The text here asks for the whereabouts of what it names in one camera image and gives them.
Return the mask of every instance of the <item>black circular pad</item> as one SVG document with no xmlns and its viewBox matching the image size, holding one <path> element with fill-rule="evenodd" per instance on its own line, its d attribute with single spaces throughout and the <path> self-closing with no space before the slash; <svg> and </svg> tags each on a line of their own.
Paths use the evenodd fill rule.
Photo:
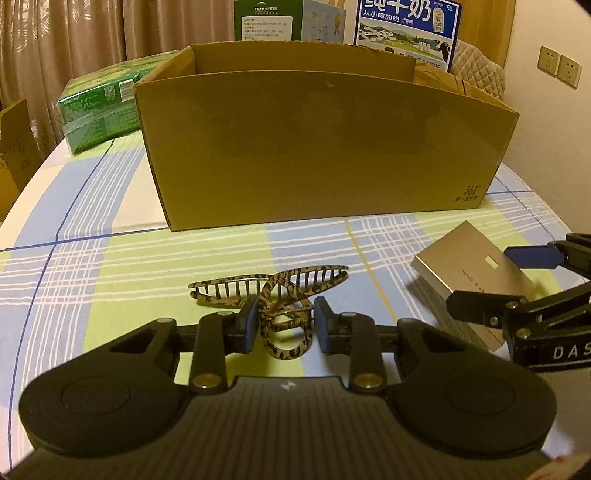
<svg viewBox="0 0 591 480">
<path fill-rule="evenodd" d="M 181 389 L 141 355 L 81 356 L 36 378 L 19 414 L 34 447 L 68 456 L 121 453 L 171 425 Z"/>
<path fill-rule="evenodd" d="M 500 458 L 541 447 L 556 415 L 550 387 L 484 351 L 431 354 L 388 399 L 407 429 L 436 448 Z"/>
</svg>

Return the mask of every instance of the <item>wall socket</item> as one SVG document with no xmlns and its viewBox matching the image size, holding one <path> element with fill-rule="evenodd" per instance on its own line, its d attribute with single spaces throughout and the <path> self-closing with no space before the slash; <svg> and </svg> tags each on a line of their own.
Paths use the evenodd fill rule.
<svg viewBox="0 0 591 480">
<path fill-rule="evenodd" d="M 556 76 L 558 73 L 558 62 L 560 61 L 560 53 L 550 50 L 548 47 L 540 47 L 540 56 L 538 58 L 538 68 L 544 70 L 549 74 Z"/>
<path fill-rule="evenodd" d="M 564 83 L 568 83 L 571 87 L 577 88 L 579 86 L 579 79 L 581 78 L 581 70 L 583 70 L 581 65 L 562 55 L 558 64 L 556 77 Z"/>
</svg>

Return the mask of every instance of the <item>table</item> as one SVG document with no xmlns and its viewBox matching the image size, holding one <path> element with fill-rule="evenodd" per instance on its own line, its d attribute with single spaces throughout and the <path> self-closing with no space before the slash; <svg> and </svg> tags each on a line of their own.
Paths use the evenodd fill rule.
<svg viewBox="0 0 591 480">
<path fill-rule="evenodd" d="M 505 165 L 476 210 L 170 232 L 140 132 L 75 157 L 62 142 L 0 229 L 0 470 L 31 449 L 17 408 L 33 378 L 157 317 L 173 317 L 180 325 L 197 322 L 212 311 L 189 297 L 187 285 L 197 280 L 323 263 L 348 265 L 349 279 L 325 295 L 335 311 L 366 313 L 385 325 L 416 317 L 484 348 L 498 348 L 490 332 L 477 334 L 452 320 L 410 267 L 416 253 L 464 220 L 500 249 L 545 244 L 567 232 Z M 546 294 L 583 281 L 561 268 L 528 275 Z M 502 348 L 498 354 L 503 355 Z M 392 356 L 385 360 L 393 381 Z M 187 382 L 189 362 L 183 356 L 177 382 Z M 230 377 L 346 376 L 348 370 L 346 358 L 325 358 L 317 342 L 293 361 L 272 359 L 258 343 L 250 355 L 235 354 L 227 362 Z M 547 452 L 591 451 L 586 425 L 589 369 L 544 377 L 559 403 Z"/>
</svg>

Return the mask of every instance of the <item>green tissue package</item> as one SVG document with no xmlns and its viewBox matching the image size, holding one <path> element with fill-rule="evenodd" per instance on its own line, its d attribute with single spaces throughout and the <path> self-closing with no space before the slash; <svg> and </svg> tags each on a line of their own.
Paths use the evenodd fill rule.
<svg viewBox="0 0 591 480">
<path fill-rule="evenodd" d="M 128 60 L 70 80 L 57 102 L 70 152 L 139 129 L 134 83 L 176 54 Z"/>
</svg>

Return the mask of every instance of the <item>beige curtain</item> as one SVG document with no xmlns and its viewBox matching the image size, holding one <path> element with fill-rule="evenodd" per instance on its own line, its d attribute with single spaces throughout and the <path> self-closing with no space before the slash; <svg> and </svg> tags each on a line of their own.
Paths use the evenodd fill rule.
<svg viewBox="0 0 591 480">
<path fill-rule="evenodd" d="M 501 67 L 505 66 L 516 0 L 461 0 L 460 40 L 470 43 Z"/>
<path fill-rule="evenodd" d="M 43 157 L 68 80 L 126 59 L 230 40 L 231 0 L 0 0 L 0 102 L 27 99 Z"/>
</svg>

